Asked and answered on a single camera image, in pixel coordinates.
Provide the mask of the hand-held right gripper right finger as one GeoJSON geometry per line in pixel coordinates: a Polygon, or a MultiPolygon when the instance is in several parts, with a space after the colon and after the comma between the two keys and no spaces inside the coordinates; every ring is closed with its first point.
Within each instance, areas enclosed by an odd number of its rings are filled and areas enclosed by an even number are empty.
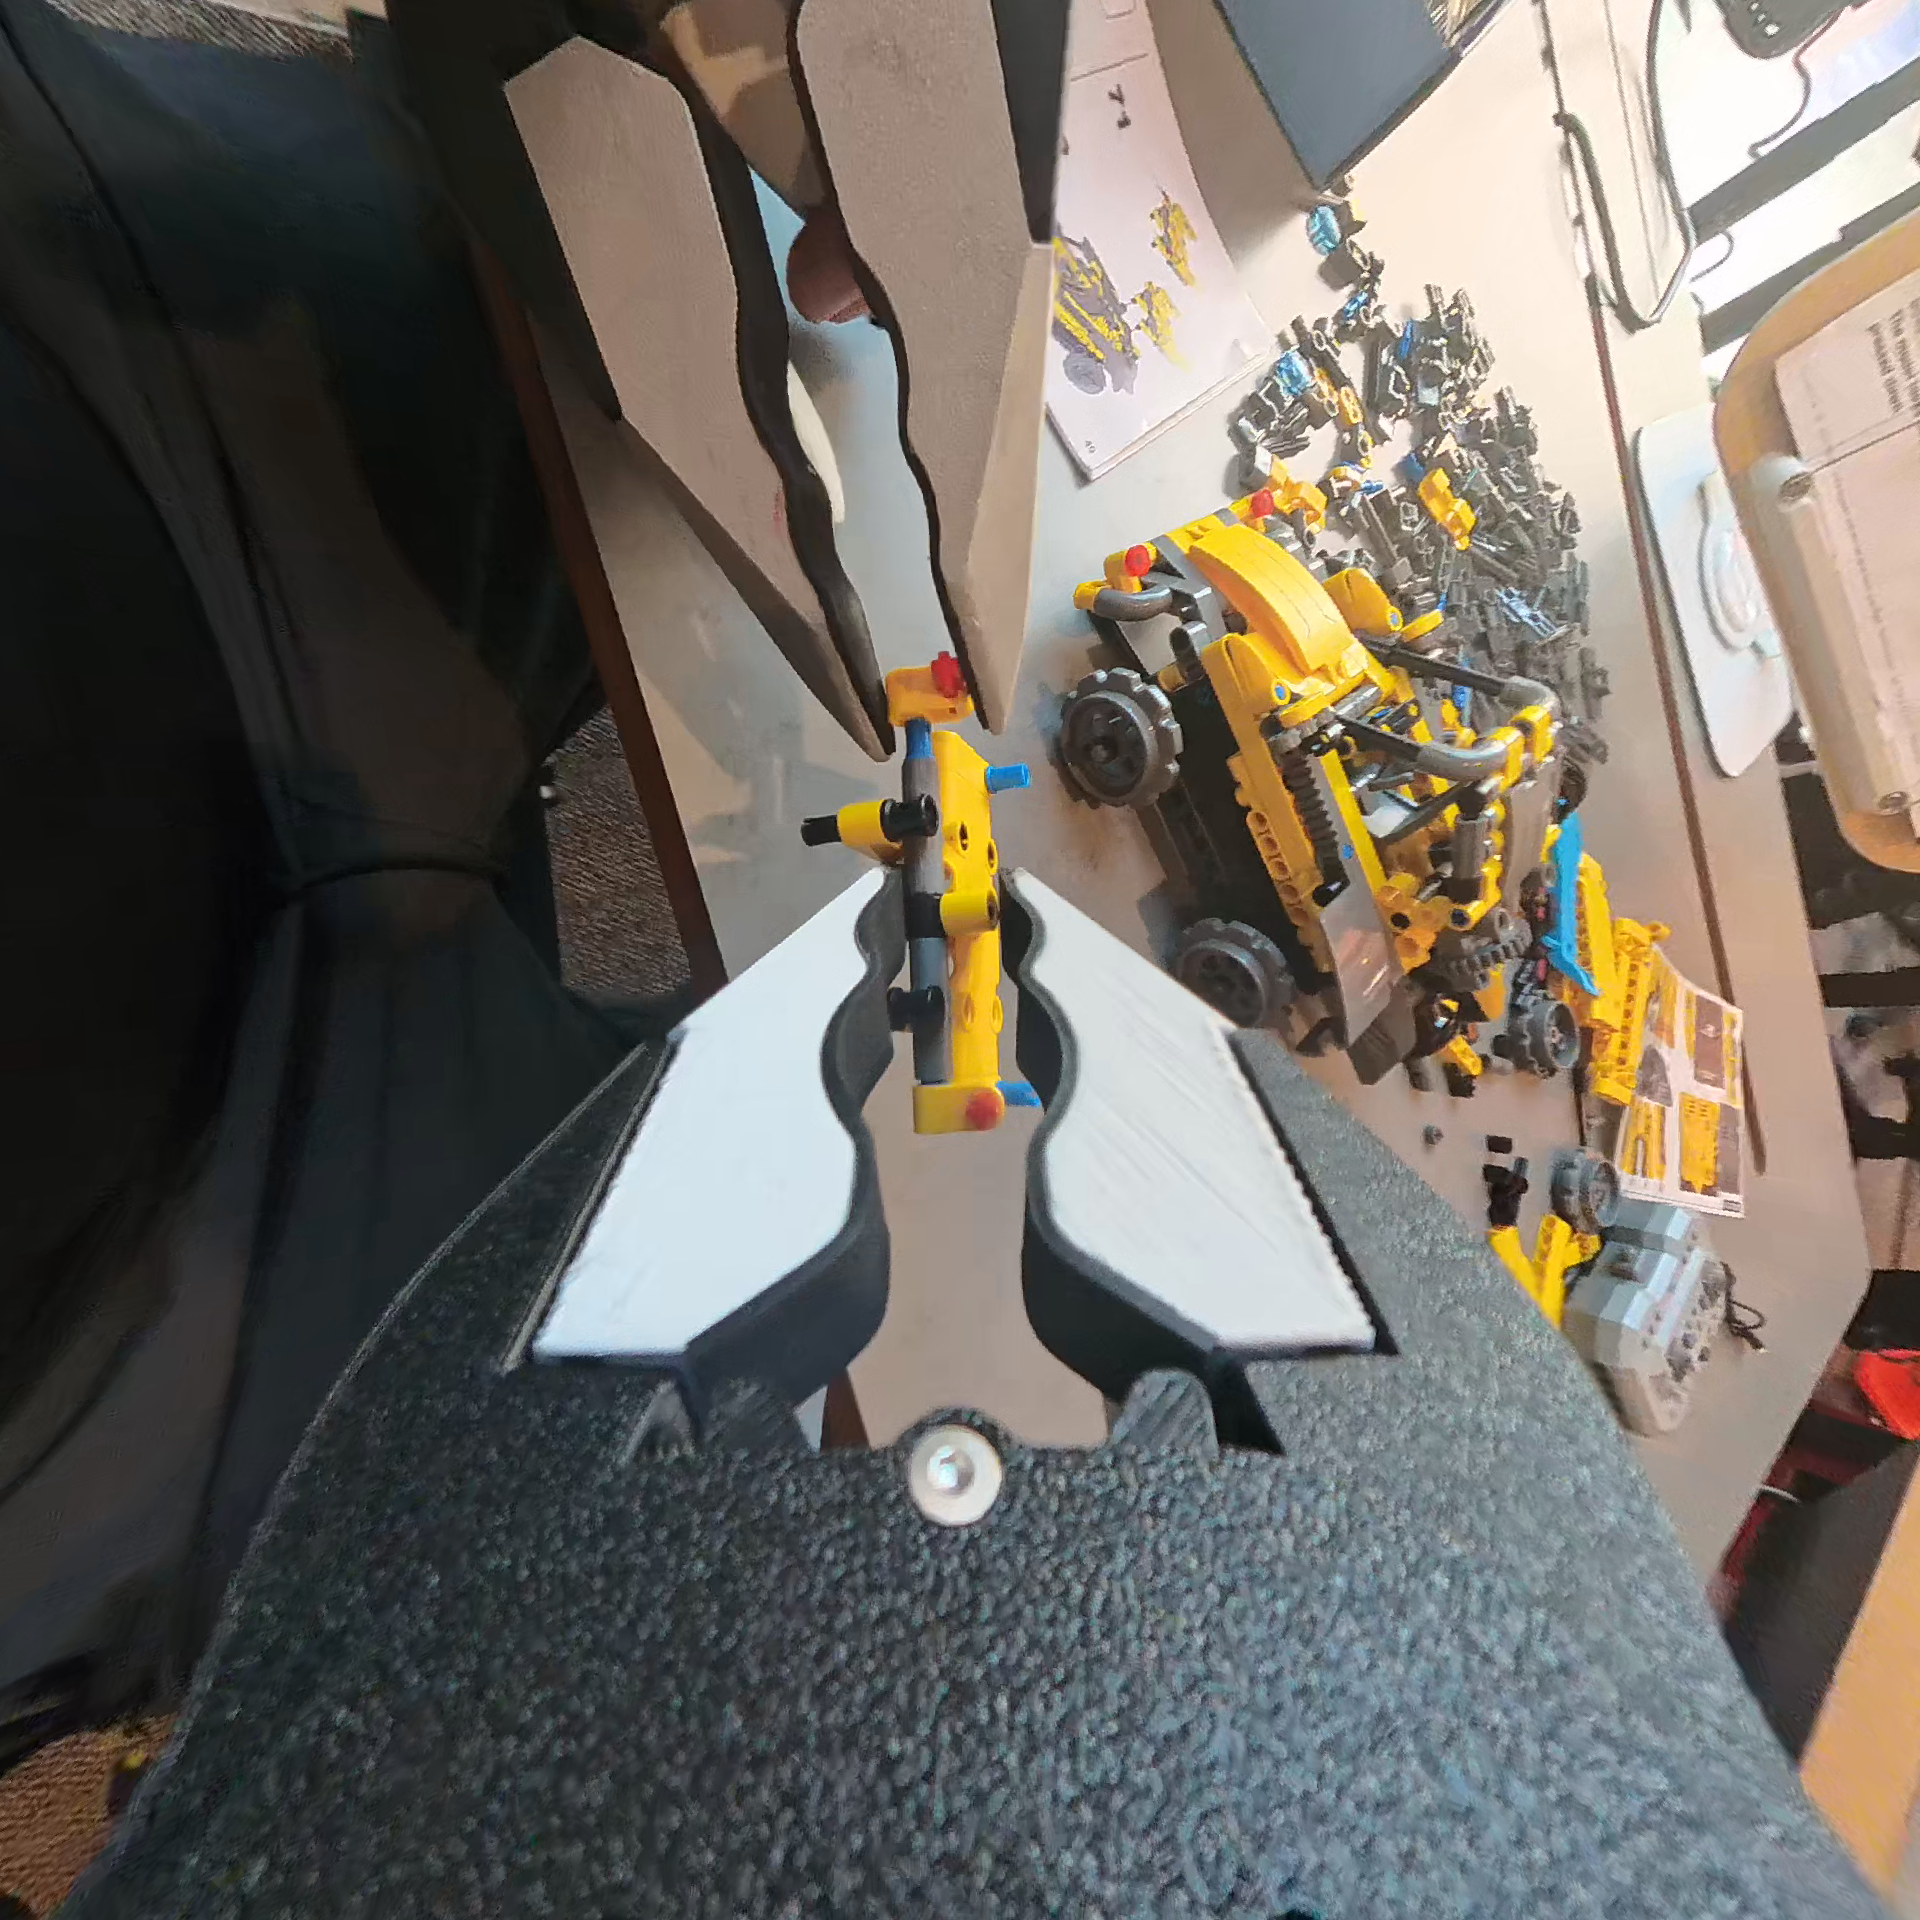
{"type": "Polygon", "coordinates": [[[1217,1446],[1280,1454],[1255,1369],[1373,1356],[1381,1328],[1236,1028],[1030,872],[1001,890],[1014,1055],[1039,1096],[1021,1299],[1116,1408],[1195,1384],[1217,1446]]]}

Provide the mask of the blue brick panel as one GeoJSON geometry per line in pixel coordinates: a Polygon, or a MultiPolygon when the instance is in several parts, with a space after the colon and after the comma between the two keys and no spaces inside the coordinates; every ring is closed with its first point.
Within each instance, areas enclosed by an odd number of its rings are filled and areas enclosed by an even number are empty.
{"type": "Polygon", "coordinates": [[[1548,920],[1541,935],[1541,950],[1552,974],[1596,999],[1599,994],[1599,984],[1580,944],[1577,884],[1584,856],[1582,820],[1577,809],[1573,809],[1557,825],[1552,849],[1548,851],[1542,865],[1542,899],[1548,920]]]}

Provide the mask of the brick instruction booklet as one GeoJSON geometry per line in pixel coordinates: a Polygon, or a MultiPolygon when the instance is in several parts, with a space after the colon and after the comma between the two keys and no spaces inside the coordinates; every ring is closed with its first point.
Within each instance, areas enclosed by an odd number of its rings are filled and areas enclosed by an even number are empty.
{"type": "Polygon", "coordinates": [[[1195,179],[1144,2],[1070,2],[1052,196],[1046,418],[1096,480],[1273,336],[1195,179]]]}

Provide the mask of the yellow toy brick car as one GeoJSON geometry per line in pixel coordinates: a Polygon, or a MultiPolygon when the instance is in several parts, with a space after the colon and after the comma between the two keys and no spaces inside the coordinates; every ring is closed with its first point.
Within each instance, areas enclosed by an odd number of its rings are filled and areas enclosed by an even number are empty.
{"type": "Polygon", "coordinates": [[[1158,825],[1198,918],[1167,971],[1246,1028],[1302,1020],[1368,1088],[1552,1079],[1550,858],[1587,795],[1552,686],[1448,655],[1361,567],[1326,574],[1269,494],[1111,552],[1071,601],[1107,648],[1061,706],[1075,795],[1158,825]]]}

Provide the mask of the yellow sticker sheet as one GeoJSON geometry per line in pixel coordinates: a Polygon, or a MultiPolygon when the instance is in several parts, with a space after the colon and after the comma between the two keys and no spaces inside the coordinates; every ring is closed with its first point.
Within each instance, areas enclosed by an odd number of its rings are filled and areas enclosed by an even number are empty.
{"type": "Polygon", "coordinates": [[[1622,1200],[1743,1218],[1743,1010],[1652,946],[1622,1046],[1613,1145],[1622,1200]]]}

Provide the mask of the pile of dark small bricks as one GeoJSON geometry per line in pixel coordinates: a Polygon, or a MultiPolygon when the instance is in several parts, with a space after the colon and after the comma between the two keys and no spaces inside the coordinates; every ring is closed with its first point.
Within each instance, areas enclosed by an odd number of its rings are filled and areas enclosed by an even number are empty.
{"type": "Polygon", "coordinates": [[[1532,410],[1496,384],[1471,298],[1430,283],[1390,307],[1350,196],[1317,200],[1305,226],[1336,304],[1285,328],[1235,407],[1236,492],[1269,490],[1280,535],[1323,577],[1366,570],[1407,640],[1545,683],[1596,737],[1611,678],[1582,520],[1532,410]]]}

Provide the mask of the person's dark clothed body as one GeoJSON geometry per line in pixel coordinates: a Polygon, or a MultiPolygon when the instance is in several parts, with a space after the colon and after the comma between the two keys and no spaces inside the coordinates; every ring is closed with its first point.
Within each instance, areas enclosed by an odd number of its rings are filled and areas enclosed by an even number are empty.
{"type": "Polygon", "coordinates": [[[597,700],[385,89],[5,4],[5,1764],[180,1699],[347,1360],[620,1062],[536,828],[597,700]]]}

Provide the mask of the wooden board with printed sheet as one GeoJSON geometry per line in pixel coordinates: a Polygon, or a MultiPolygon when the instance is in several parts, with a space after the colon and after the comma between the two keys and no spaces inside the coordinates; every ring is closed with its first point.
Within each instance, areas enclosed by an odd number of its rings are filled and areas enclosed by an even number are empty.
{"type": "Polygon", "coordinates": [[[1915,874],[1915,210],[1747,335],[1713,439],[1840,834],[1915,874]]]}

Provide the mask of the cluster of yellow beams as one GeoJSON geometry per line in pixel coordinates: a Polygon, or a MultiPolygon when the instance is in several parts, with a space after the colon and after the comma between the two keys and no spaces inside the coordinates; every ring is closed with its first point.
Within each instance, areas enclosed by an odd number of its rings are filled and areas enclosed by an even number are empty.
{"type": "Polygon", "coordinates": [[[1584,854],[1574,874],[1573,934],[1574,960],[1591,985],[1564,974],[1559,996],[1574,1017],[1584,1086],[1588,1097],[1622,1110],[1639,1086],[1669,927],[1621,920],[1597,858],[1584,854]]]}

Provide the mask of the dark blue cardboard box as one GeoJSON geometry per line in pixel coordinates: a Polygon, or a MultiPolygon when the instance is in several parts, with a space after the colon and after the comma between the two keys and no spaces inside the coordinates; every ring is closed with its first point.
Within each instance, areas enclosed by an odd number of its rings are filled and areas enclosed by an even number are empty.
{"type": "Polygon", "coordinates": [[[1502,2],[1217,2],[1296,163],[1333,187],[1459,71],[1502,2]]]}

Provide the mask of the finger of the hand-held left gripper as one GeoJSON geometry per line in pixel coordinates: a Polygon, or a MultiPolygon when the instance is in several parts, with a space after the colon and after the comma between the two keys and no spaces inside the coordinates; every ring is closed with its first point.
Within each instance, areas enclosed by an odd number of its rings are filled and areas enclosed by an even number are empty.
{"type": "Polygon", "coordinates": [[[932,584],[987,731],[1017,706],[1052,312],[983,81],[937,94],[917,50],[984,55],[990,2],[804,2],[790,64],[860,286],[895,350],[899,433],[932,584]]]}
{"type": "Polygon", "coordinates": [[[812,697],[889,759],[841,478],[793,370],[751,170],[673,76],[582,34],[508,105],[614,418],[812,697]]]}

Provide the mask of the grey desk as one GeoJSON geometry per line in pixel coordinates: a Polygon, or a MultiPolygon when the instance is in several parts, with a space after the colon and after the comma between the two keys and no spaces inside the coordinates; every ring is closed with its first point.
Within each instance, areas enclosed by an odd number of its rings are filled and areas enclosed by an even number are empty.
{"type": "MultiPolygon", "coordinates": [[[[1273,328],[1327,308],[1301,231],[1286,143],[1241,70],[1214,4],[1155,4],[1167,89],[1193,172],[1273,328]]],[[[1747,1215],[1712,1239],[1737,1299],[1764,1314],[1764,1353],[1724,1343],[1686,1420],[1639,1443],[1646,1473],[1689,1555],[1709,1577],[1846,1328],[1878,1263],[1867,1250],[1853,1162],[1840,1119],[1816,962],[1797,890],[1782,782],[1774,758],[1740,779],[1712,767],[1683,643],[1667,616],[1644,532],[1631,439],[1654,418],[1704,401],[1686,312],[1622,336],[1587,288],[1573,177],[1552,124],[1561,92],[1601,153],[1628,268],[1656,244],[1641,190],[1648,4],[1511,4],[1467,62],[1357,170],[1366,242],[1390,281],[1419,298],[1429,281],[1464,288],[1495,370],[1534,410],[1548,473],[1573,494],[1591,561],[1596,643],[1613,682],[1584,815],[1613,908],[1670,928],[1675,966],[1719,984],[1747,1014],[1747,1215]]],[[[884,664],[926,662],[943,640],[926,577],[920,494],[895,441],[895,362],[870,326],[797,328],[797,360],[828,418],[847,490],[847,572],[884,664]]],[[[867,866],[844,851],[803,851],[806,815],[884,788],[870,764],[804,694],[725,577],[647,472],[640,452],[581,394],[541,344],[582,515],[637,682],[670,800],[641,800],[664,872],[689,856],[710,935],[687,935],[695,974],[713,950],[723,974],[759,960],[867,866]]],[[[1144,828],[1075,806],[1046,767],[1052,697],[1093,664],[1071,585],[1117,540],[1149,538],[1224,499],[1223,420],[1231,396],[1172,426],[1091,486],[1044,430],[1039,529],[1030,574],[1019,716],[984,752],[1029,759],[1030,791],[997,807],[1013,865],[1044,878],[1136,950],[1169,934],[1169,895],[1144,828]]],[[[1480,1139],[1511,1135],[1535,1156],[1567,1139],[1564,1090],[1517,1079],[1471,1099],[1416,1096],[1403,1074],[1360,1088],[1341,1062],[1307,1071],[1366,1119],[1406,1164],[1478,1232],[1480,1139]],[[1427,1147],[1422,1129],[1446,1139],[1427,1147]]],[[[1017,1275],[1019,1180],[1033,1113],[979,1142],[917,1139],[899,1062],[868,1106],[895,1275],[886,1316],[852,1368],[876,1443],[937,1408],[979,1408],[1021,1441],[1099,1438],[1102,1406],[1043,1352],[1023,1322],[1017,1275]]]]}

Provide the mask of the yellow beam assembly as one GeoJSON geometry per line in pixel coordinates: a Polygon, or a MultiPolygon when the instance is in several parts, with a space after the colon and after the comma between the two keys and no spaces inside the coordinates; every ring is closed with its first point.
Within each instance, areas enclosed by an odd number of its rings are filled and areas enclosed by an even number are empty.
{"type": "Polygon", "coordinates": [[[1557,1212],[1548,1212],[1532,1244],[1516,1223],[1495,1223],[1486,1235],[1495,1260],[1537,1305],[1552,1328],[1565,1323],[1567,1287],[1574,1273],[1599,1256],[1601,1238],[1584,1232],[1557,1212]]]}

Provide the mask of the person's left hand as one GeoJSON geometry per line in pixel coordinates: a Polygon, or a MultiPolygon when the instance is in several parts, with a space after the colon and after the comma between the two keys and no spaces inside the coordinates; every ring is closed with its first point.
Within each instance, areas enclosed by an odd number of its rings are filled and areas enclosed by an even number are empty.
{"type": "Polygon", "coordinates": [[[841,215],[829,204],[804,215],[785,255],[783,281],[808,326],[851,326],[873,315],[841,215]]]}

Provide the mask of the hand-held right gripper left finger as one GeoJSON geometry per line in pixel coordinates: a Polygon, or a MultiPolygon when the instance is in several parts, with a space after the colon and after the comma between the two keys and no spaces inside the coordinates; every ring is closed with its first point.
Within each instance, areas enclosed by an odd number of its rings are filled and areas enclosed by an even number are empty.
{"type": "Polygon", "coordinates": [[[867,872],[670,1035],[532,1322],[539,1364],[661,1376],[701,1423],[793,1412],[873,1340],[891,1244],[863,1106],[895,1035],[902,884],[867,872]]]}

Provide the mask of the grey brick battery box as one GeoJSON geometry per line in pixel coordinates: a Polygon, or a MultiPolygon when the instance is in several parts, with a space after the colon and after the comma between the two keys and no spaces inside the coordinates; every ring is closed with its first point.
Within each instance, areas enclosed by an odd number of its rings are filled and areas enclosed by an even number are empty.
{"type": "Polygon", "coordinates": [[[1701,1217],[1624,1198],[1599,1252],[1567,1284],[1564,1336],[1624,1428],[1670,1433],[1689,1416],[1725,1326],[1729,1271],[1701,1217]]]}

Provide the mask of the yellow brick subassembly blue pins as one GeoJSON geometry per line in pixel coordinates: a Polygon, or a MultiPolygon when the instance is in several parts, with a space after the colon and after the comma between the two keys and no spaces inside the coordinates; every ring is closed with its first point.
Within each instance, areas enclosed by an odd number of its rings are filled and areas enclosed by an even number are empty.
{"type": "Polygon", "coordinates": [[[1023,761],[984,761],[951,727],[902,727],[900,791],[804,818],[808,849],[841,846],[902,882],[904,985],[886,993],[917,1084],[987,1084],[1005,1112],[1039,1092],[1001,1071],[1001,858],[991,803],[1029,788],[1023,761]]]}

